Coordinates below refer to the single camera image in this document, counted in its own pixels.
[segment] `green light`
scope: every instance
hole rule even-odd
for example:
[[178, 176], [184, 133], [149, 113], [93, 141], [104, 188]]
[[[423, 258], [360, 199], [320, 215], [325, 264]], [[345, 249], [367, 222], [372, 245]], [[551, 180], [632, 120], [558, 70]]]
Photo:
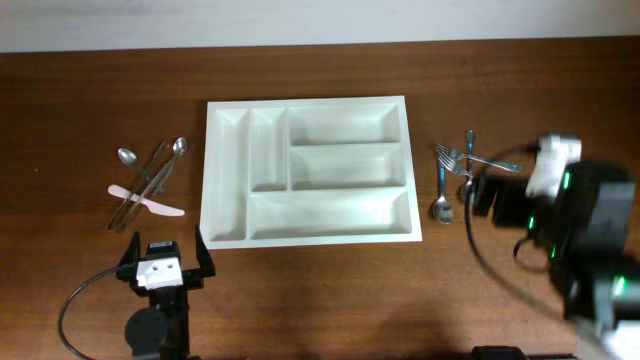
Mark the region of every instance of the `green light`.
[[571, 181], [571, 174], [568, 172], [564, 173], [564, 179], [562, 180], [562, 188], [564, 190], [567, 190], [567, 188], [569, 187], [570, 181]]
[[613, 295], [620, 296], [627, 289], [627, 279], [624, 276], [618, 276], [613, 282]]

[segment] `white tray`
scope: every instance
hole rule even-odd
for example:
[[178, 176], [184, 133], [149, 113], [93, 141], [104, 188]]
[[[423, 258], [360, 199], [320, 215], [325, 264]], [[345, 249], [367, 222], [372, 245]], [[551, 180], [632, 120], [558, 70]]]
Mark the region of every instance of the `white tray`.
[[210, 102], [209, 249], [421, 241], [404, 97]]

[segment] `silver fork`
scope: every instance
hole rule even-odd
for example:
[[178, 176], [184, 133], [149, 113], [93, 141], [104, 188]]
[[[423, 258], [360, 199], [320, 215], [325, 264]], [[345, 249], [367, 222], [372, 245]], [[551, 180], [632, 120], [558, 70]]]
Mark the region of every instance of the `silver fork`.
[[445, 169], [451, 171], [454, 175], [472, 177], [471, 173], [467, 171], [462, 165], [458, 165], [456, 161], [449, 155], [438, 154], [438, 161], [445, 167]]
[[458, 161], [458, 160], [462, 160], [462, 159], [471, 159], [474, 161], [478, 161], [481, 163], [485, 163], [485, 164], [489, 164], [491, 166], [495, 166], [497, 168], [500, 168], [502, 170], [506, 170], [506, 171], [511, 171], [511, 172], [520, 172], [522, 170], [522, 166], [520, 166], [520, 164], [514, 164], [514, 163], [510, 163], [507, 161], [497, 161], [497, 160], [492, 160], [492, 159], [488, 159], [488, 158], [483, 158], [480, 156], [475, 156], [475, 155], [468, 155], [465, 153], [462, 153], [456, 149], [449, 149], [446, 146], [437, 144], [436, 145], [436, 152], [439, 155], [444, 155], [447, 156], [449, 158], [451, 158], [454, 162]]

